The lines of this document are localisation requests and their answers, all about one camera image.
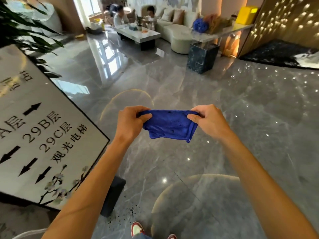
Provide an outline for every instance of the directional sign board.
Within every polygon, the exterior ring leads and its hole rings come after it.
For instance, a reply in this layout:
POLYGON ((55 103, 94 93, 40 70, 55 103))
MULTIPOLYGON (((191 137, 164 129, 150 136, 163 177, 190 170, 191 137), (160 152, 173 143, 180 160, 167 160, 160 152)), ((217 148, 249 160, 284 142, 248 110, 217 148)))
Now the directional sign board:
POLYGON ((0 192, 61 209, 109 139, 14 45, 0 70, 0 192))

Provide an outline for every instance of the red and white sneaker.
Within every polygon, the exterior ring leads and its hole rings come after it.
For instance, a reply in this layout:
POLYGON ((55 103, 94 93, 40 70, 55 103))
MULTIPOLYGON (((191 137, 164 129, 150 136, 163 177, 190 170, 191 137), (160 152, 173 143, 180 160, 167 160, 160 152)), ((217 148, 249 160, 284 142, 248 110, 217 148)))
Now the red and white sneaker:
POLYGON ((134 221, 133 224, 131 225, 131 236, 134 237, 136 234, 139 234, 139 233, 145 234, 144 229, 140 223, 138 223, 137 221, 134 221))
POLYGON ((167 239, 177 239, 177 237, 175 234, 170 234, 167 239))

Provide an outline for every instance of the arrow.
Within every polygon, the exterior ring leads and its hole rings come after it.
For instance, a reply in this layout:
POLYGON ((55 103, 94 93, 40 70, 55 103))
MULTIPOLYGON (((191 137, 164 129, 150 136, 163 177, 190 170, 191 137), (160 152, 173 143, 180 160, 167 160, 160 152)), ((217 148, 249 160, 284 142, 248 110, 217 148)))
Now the arrow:
POLYGON ((23 113, 23 115, 25 115, 25 116, 29 115, 31 112, 37 110, 40 105, 41 105, 41 102, 38 103, 38 104, 31 105, 31 108, 29 108, 28 110, 26 110, 26 111, 23 113))
POLYGON ((25 172, 29 171, 30 170, 30 167, 37 161, 38 159, 37 158, 34 158, 31 160, 31 162, 27 165, 27 166, 23 166, 23 169, 21 170, 19 176, 21 174, 24 174, 25 172))
POLYGON ((0 163, 3 163, 4 161, 7 161, 11 158, 11 156, 20 149, 20 146, 15 146, 10 152, 7 154, 3 154, 2 158, 0 159, 0 163))
POLYGON ((47 172, 49 172, 50 169, 51 169, 50 166, 47 167, 47 168, 45 169, 45 171, 44 171, 42 174, 39 175, 39 177, 38 177, 38 179, 37 179, 37 181, 36 181, 35 183, 38 183, 39 181, 43 180, 44 177, 45 177, 45 175, 47 174, 47 172))

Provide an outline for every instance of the gray tile floor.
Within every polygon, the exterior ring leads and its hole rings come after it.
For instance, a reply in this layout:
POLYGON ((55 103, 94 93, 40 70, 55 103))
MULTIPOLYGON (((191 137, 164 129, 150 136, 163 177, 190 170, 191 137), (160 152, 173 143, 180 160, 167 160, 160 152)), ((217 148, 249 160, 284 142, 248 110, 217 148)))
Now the gray tile floor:
MULTIPOLYGON (((169 43, 156 46, 142 52, 110 30, 42 58, 63 75, 56 84, 110 139, 125 106, 216 104, 319 231, 319 72, 218 58, 198 75, 169 43)), ((94 239, 130 238, 135 220, 154 238, 265 238, 220 145, 200 129, 189 144, 151 140, 142 130, 118 175, 126 187, 112 217, 99 218, 94 239)))

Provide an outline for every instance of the white marble tabletop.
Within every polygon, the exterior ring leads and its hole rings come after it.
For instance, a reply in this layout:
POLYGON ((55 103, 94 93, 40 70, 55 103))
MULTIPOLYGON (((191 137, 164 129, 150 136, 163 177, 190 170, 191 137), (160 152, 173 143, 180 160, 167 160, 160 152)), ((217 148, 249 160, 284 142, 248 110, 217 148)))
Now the white marble tabletop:
POLYGON ((209 42, 211 40, 223 37, 223 36, 228 36, 231 33, 236 33, 238 31, 241 30, 245 30, 245 29, 249 29, 251 27, 253 27, 254 24, 250 24, 250 25, 242 25, 242 24, 233 24, 230 27, 224 28, 221 32, 218 33, 214 33, 214 34, 207 34, 207 33, 199 33, 196 31, 192 31, 191 35, 193 36, 193 39, 198 41, 198 42, 209 42))
POLYGON ((120 25, 114 28, 118 33, 138 42, 143 43, 146 41, 154 40, 160 38, 160 33, 152 31, 147 28, 142 28, 143 30, 147 30, 147 33, 142 33, 141 31, 133 31, 129 28, 128 24, 120 25))

